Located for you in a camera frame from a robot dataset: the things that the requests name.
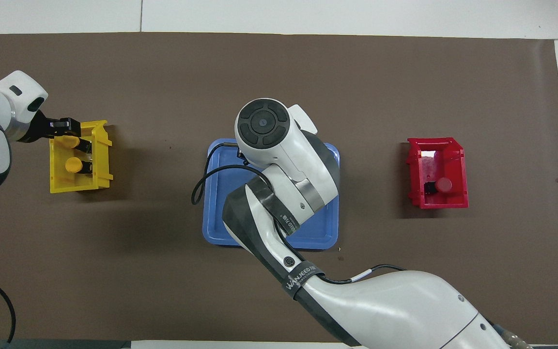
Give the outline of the blue plastic tray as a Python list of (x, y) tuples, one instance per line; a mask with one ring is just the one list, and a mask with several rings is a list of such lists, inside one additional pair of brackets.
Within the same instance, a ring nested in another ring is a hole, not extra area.
[[(210, 163), (208, 170), (226, 165), (241, 165), (237, 148), (231, 146), (233, 138), (220, 138), (208, 147)], [(226, 228), (222, 216), (226, 197), (233, 190), (255, 177), (255, 174), (241, 169), (230, 169), (212, 175), (206, 181), (203, 200), (204, 238), (213, 245), (239, 247)], [(308, 219), (300, 229), (287, 237), (288, 243), (299, 250), (327, 250), (339, 239), (340, 199), (335, 199)]]

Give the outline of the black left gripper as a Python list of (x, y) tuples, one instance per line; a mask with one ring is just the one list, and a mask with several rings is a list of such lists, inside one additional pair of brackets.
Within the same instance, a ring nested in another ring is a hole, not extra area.
[(37, 111), (18, 142), (31, 143), (40, 138), (53, 139), (59, 136), (81, 137), (80, 122), (73, 118), (48, 118), (42, 111)]

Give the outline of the yellow push button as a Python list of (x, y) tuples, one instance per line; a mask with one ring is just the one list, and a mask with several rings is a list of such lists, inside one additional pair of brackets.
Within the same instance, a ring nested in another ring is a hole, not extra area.
[(91, 161), (84, 161), (78, 157), (70, 157), (65, 161), (65, 169), (69, 173), (80, 175), (91, 175), (93, 173), (93, 164)]
[(62, 146), (66, 148), (75, 149), (80, 152), (89, 154), (93, 152), (92, 143), (90, 141), (87, 141), (86, 139), (66, 135), (59, 137), (58, 140), (62, 144)]

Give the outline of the brown paper mat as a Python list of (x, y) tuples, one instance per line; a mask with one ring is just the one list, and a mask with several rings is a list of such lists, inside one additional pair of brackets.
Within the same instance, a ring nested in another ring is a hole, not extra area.
[[(299, 104), (341, 155), (343, 280), (431, 272), (490, 320), (558, 343), (558, 67), (545, 40), (202, 33), (0, 35), (0, 79), (48, 117), (106, 119), (114, 180), (51, 194), (48, 141), (13, 144), (0, 287), (15, 339), (332, 342), (241, 248), (211, 245), (190, 194), (212, 141), (259, 97)], [(409, 199), (409, 138), (465, 151), (467, 208)]]

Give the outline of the red push button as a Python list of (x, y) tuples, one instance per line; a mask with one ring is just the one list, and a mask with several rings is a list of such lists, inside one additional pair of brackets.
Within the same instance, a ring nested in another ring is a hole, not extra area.
[(452, 192), (452, 181), (448, 177), (440, 177), (436, 181), (424, 183), (424, 194), (433, 196), (436, 194), (447, 195)]

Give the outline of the red plastic bin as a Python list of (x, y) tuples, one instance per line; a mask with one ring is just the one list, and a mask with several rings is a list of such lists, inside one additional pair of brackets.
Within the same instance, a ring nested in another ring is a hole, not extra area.
[[(465, 151), (452, 137), (409, 138), (409, 199), (421, 209), (467, 208), (468, 189), (465, 167)], [(447, 195), (424, 194), (424, 183), (448, 177), (452, 192)]]

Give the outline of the yellow plastic bin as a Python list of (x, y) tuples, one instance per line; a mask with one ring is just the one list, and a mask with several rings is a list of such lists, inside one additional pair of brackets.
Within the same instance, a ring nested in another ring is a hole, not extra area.
[[(51, 193), (99, 190), (110, 188), (114, 177), (110, 170), (110, 148), (112, 142), (106, 131), (107, 121), (81, 122), (80, 138), (92, 143), (93, 152), (83, 153), (69, 149), (59, 142), (59, 137), (49, 140), (49, 190)], [(93, 164), (92, 174), (69, 173), (65, 161), (78, 157)]]

